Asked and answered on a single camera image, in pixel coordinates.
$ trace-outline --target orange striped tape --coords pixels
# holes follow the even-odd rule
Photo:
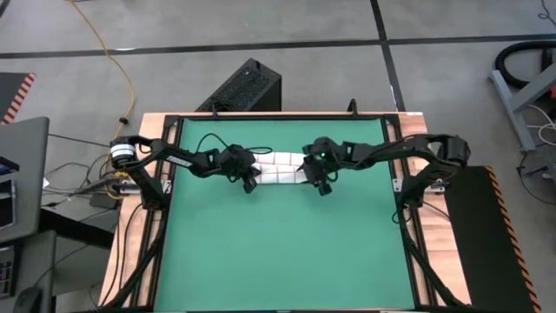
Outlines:
[[[23,105],[23,100],[29,93],[31,89],[31,85],[35,81],[36,75],[34,73],[30,73],[21,83],[21,87],[17,91],[16,95],[14,96],[14,100],[11,102],[8,111],[3,116],[2,121],[0,121],[0,125],[5,125],[8,123],[13,123],[16,119],[17,112],[21,109]]]
[[[510,241],[513,245],[513,251],[515,252],[515,257],[518,260],[518,264],[521,267],[521,275],[525,281],[525,286],[527,290],[529,290],[529,298],[531,298],[531,302],[533,303],[533,310],[535,313],[541,313],[539,299],[537,298],[537,294],[534,291],[533,282],[531,281],[531,277],[529,276],[529,272],[527,271],[527,266],[525,264],[525,260],[523,259],[523,255],[521,254],[520,245],[518,244],[518,238],[515,236],[515,232],[513,231],[512,221],[510,221],[510,215],[507,212],[506,204],[502,199],[502,191],[500,190],[500,185],[496,180],[496,176],[494,175],[494,170],[490,166],[485,166],[485,170],[488,172],[490,176],[491,182],[493,184],[494,194],[498,198],[498,205],[500,206],[500,212],[502,213],[504,223],[506,224],[507,234],[510,236]]]

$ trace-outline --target black computer case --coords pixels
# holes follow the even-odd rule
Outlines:
[[[281,75],[250,58],[196,111],[281,111]]]

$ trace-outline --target gray floor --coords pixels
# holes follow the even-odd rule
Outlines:
[[[389,38],[479,37],[553,33],[530,0],[379,0]],[[556,14],[556,5],[550,9]],[[367,0],[95,0],[78,4],[110,48],[222,43],[377,39]],[[0,18],[1,52],[95,50],[98,42],[65,1],[12,1]],[[407,110],[425,113],[431,132],[464,137],[472,164],[492,165],[499,177],[521,248],[545,312],[556,312],[556,207],[537,202],[520,184],[520,147],[494,87],[487,81],[501,43],[392,46]],[[137,132],[149,111],[194,110],[249,57],[283,75],[284,110],[344,110],[350,98],[362,110],[395,110],[380,46],[195,52],[117,59],[137,89],[137,106],[125,133]],[[510,70],[530,78],[538,54],[509,60]],[[17,119],[50,118],[51,132],[107,143],[127,109],[125,81],[105,57],[0,60],[0,71],[32,71],[35,84]],[[531,123],[544,123],[534,112]],[[91,163],[105,153],[94,145],[50,138],[47,170],[62,163]],[[526,165],[536,163],[535,155]],[[53,175],[57,187],[79,184],[84,172]],[[556,201],[553,184],[527,178],[540,197]],[[76,198],[56,209],[75,219],[97,209]],[[89,220],[111,229],[115,216]],[[58,244],[58,258],[77,247]],[[108,253],[87,248],[56,269],[57,311],[92,308]]]

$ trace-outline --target folded towel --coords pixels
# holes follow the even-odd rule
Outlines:
[[[253,167],[261,174],[255,177],[257,183],[304,183],[305,173],[297,170],[303,164],[302,153],[272,152],[255,154]]]

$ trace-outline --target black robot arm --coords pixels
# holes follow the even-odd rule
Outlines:
[[[429,145],[439,143],[433,153]],[[375,163],[407,157],[420,157],[428,161],[416,176],[404,177],[400,199],[407,204],[421,206],[425,189],[436,180],[446,180],[467,166],[470,150],[467,142],[449,135],[413,135],[393,143],[370,145],[366,143],[335,143],[320,137],[303,147],[305,156],[301,170],[309,183],[319,189],[322,196],[332,192],[329,175],[338,170],[364,170]]]
[[[149,154],[139,160],[136,145],[149,147]],[[169,205],[160,180],[154,179],[145,170],[145,166],[155,160],[182,166],[201,178],[220,175],[226,176],[232,183],[242,179],[243,189],[247,193],[256,187],[255,176],[261,173],[251,166],[255,162],[253,153],[237,144],[229,145],[223,152],[212,149],[192,153],[161,139],[141,136],[118,137],[110,143],[110,156],[112,167],[128,173],[139,186],[143,208],[153,210],[160,210]]]

